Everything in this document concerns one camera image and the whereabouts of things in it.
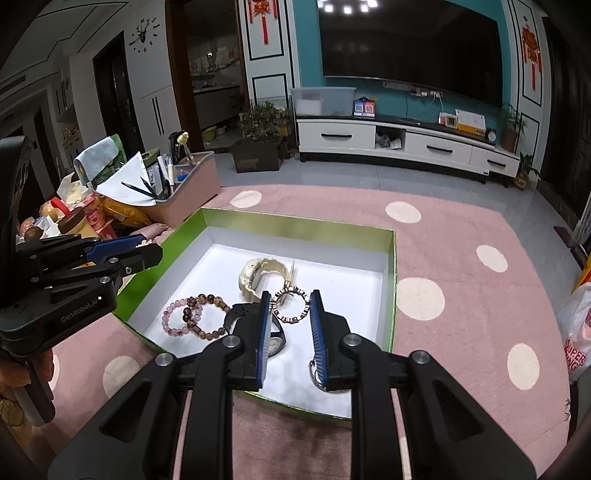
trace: doorway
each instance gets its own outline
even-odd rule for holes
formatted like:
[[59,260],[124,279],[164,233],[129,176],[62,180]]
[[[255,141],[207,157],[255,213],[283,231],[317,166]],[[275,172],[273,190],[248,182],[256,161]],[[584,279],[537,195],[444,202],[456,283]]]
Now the doorway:
[[60,176],[57,172],[56,164],[53,162],[53,155],[51,155],[51,149],[49,147],[49,140],[47,139],[47,133],[45,131],[45,123],[43,122],[41,108],[37,110],[35,117],[33,117],[33,123],[35,125],[35,133],[37,134],[37,142],[39,143],[39,149],[41,150],[43,163],[45,164],[47,174],[51,180],[51,185],[55,191],[60,186]]
[[552,101],[540,178],[544,188],[552,190],[544,196],[574,229],[591,192],[591,79],[548,17],[544,28],[552,64]]
[[144,151],[131,97],[125,40],[117,35],[93,59],[100,113],[108,136],[118,134],[127,158]]
[[203,145],[218,153],[242,138],[239,114],[248,107],[236,0],[183,5],[193,101]]

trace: beige watch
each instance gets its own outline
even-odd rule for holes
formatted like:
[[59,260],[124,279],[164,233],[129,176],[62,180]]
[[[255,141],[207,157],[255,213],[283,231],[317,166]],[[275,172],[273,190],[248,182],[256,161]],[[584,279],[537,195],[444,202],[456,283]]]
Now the beige watch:
[[256,293],[261,277],[267,273],[279,273],[283,277],[283,287],[288,288],[293,281],[295,262],[291,270],[274,258],[254,258],[246,262],[238,277],[238,288],[242,292],[244,301],[248,303],[260,302],[261,297]]

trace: teal wall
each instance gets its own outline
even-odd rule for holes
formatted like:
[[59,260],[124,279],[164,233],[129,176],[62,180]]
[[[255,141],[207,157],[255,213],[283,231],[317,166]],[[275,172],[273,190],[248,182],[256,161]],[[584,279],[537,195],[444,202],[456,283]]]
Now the teal wall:
[[[496,20],[501,36],[501,57],[503,64],[503,103],[511,98],[511,52],[509,33],[503,11],[502,0],[450,0],[482,15]],[[363,79],[325,79],[322,75],[322,54],[320,51],[320,30],[316,0],[294,0],[295,29],[297,32],[298,56],[302,87],[351,86],[357,93],[378,98],[377,111],[384,115],[405,116],[407,99],[404,92],[385,89],[382,82]],[[436,121],[441,105],[439,100],[419,99],[408,95],[408,116],[424,121]],[[455,113],[456,108],[481,113],[488,128],[496,127],[498,109],[478,100],[471,100],[452,93],[443,95],[443,111]]]

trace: bead bracelet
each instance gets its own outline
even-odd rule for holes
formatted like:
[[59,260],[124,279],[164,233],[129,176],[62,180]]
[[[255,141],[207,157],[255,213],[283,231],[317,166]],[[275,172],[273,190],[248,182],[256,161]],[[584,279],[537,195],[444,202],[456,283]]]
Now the bead bracelet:
[[[203,340],[214,340],[218,337],[221,337],[226,333],[223,327],[220,327],[212,332],[205,332],[197,326],[197,322],[201,319],[201,312],[203,310],[202,305],[205,305],[206,303],[214,304],[215,306],[222,309],[225,313],[230,311],[230,307],[222,300],[221,297],[214,297],[211,294],[205,296],[202,293],[199,294],[197,298],[189,297],[187,299],[176,300],[166,308],[162,316],[162,327],[164,331],[170,336],[183,336],[191,331]],[[181,306],[186,306],[183,309],[183,321],[187,325],[181,329],[170,328],[168,326],[170,314],[172,314],[174,309]]]

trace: television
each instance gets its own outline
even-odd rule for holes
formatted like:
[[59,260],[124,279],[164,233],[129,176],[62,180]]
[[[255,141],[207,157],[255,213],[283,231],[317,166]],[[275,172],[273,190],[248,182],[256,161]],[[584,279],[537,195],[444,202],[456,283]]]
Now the television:
[[502,105],[499,27],[445,0],[319,0],[325,77],[392,80]]

